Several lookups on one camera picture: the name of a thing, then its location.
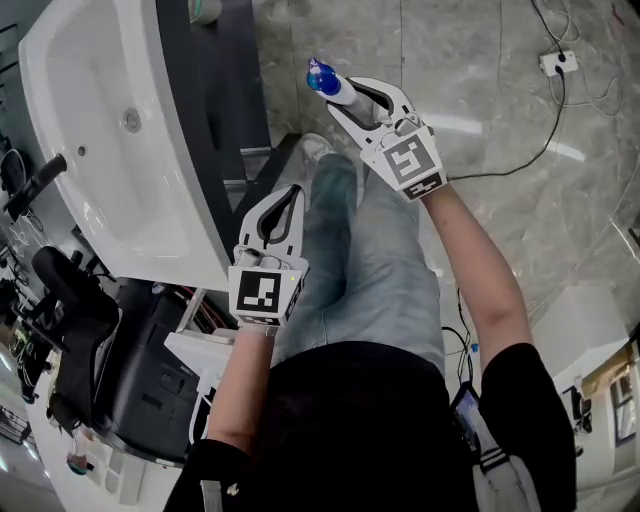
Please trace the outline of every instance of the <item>sink drain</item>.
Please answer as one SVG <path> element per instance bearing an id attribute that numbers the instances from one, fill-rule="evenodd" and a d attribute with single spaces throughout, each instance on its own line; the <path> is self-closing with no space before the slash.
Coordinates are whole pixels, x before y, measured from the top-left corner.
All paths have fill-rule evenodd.
<path id="1" fill-rule="evenodd" d="M 140 114 L 135 108 L 128 108 L 124 111 L 122 116 L 122 124 L 130 133 L 136 133 L 140 131 L 142 127 L 142 121 L 140 120 Z"/>

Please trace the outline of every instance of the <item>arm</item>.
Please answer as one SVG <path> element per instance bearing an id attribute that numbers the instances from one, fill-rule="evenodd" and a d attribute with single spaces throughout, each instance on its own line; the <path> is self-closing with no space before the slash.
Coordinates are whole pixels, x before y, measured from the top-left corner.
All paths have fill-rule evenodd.
<path id="1" fill-rule="evenodd" d="M 249 453 L 267 393 L 274 338 L 241 328 L 216 390 L 208 439 Z"/>
<path id="2" fill-rule="evenodd" d="M 505 348 L 533 343 L 522 292 L 509 264 L 455 190 L 446 185 L 422 202 L 476 327 L 483 370 Z"/>

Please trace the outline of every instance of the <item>black sleeve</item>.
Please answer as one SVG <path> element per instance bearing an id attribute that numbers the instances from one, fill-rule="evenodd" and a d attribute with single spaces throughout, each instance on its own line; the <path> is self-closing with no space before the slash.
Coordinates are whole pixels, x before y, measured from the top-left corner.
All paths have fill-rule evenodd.
<path id="1" fill-rule="evenodd" d="M 237 481 L 248 458 L 243 451 L 220 441 L 197 441 L 191 448 L 187 463 L 171 491 L 164 507 L 165 512 L 204 510 L 200 482 L 218 481 L 224 491 Z"/>
<path id="2" fill-rule="evenodd" d="M 482 375 L 480 412 L 501 448 L 520 457 L 543 511 L 576 509 L 576 456 L 569 417 L 533 345 L 513 345 Z"/>

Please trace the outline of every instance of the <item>blue bottle cap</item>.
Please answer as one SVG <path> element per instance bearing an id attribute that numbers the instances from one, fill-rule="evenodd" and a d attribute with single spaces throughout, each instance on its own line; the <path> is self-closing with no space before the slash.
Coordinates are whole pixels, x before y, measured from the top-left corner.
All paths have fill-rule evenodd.
<path id="1" fill-rule="evenodd" d="M 341 87 L 340 80 L 333 68 L 315 58 L 309 59 L 307 84 L 314 91 L 323 92 L 327 96 L 335 96 L 340 92 Z"/>

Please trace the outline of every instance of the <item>white sink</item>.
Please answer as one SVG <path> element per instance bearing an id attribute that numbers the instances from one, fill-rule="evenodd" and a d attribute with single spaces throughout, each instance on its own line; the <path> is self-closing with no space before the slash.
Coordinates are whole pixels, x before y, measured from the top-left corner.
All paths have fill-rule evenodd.
<path id="1" fill-rule="evenodd" d="M 167 77 L 155 0 L 53 0 L 20 43 L 56 185 L 116 276 L 226 289 L 229 260 Z"/>

